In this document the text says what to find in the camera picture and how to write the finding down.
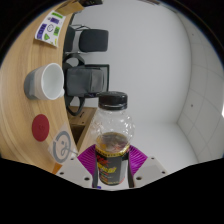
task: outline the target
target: black chair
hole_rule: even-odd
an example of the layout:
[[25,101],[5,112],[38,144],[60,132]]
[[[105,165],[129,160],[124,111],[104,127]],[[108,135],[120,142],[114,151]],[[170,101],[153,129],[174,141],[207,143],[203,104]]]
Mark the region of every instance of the black chair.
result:
[[[80,31],[79,50],[73,52],[73,43],[76,32]],[[109,32],[107,30],[90,29],[84,25],[69,25],[64,41],[64,55],[70,53],[105,52],[108,49]]]
[[[70,58],[78,59],[78,66],[73,67],[67,63]],[[99,93],[109,90],[110,66],[108,64],[85,65],[85,61],[79,54],[72,53],[64,58],[62,69],[65,76],[65,105],[67,111],[73,116],[80,114],[86,98],[96,98]],[[77,112],[69,108],[74,97],[78,97],[80,101]]]

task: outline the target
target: jar label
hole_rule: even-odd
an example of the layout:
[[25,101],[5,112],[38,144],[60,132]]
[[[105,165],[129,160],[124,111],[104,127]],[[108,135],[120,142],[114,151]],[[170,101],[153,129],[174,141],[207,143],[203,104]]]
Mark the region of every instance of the jar label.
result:
[[129,145],[119,153],[109,153],[95,147],[99,178],[106,185],[118,185],[125,178]]

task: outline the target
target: round coaster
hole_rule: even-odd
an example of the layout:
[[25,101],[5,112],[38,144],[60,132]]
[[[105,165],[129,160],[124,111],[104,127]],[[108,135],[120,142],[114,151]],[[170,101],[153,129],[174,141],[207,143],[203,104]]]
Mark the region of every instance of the round coaster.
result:
[[32,132],[33,132],[33,137],[39,141],[42,142],[44,141],[48,134],[49,134],[49,121],[47,117],[43,114],[37,115],[32,124]]

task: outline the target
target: black lid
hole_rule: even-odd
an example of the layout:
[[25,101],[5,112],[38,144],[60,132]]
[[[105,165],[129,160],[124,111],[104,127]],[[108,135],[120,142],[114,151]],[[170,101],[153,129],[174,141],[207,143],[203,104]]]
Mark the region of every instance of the black lid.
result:
[[124,110],[128,107],[128,95],[122,92],[102,92],[99,97],[99,108],[104,110]]

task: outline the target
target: white wall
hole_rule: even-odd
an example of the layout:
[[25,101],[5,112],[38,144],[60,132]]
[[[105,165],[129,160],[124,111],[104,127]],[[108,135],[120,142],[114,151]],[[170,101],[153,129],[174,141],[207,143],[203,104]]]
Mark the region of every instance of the white wall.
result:
[[186,27],[192,51],[192,75],[178,124],[199,162],[222,158],[224,153],[223,67],[210,42],[188,19]]
[[137,125],[132,145],[147,156],[155,156],[169,174],[198,163],[186,136],[175,123]]
[[[188,91],[191,53],[186,31],[170,10],[136,0],[105,0],[73,24],[109,30],[107,52],[83,55],[110,64],[110,90],[126,92],[139,122],[176,122]],[[90,99],[86,106],[97,106]]]

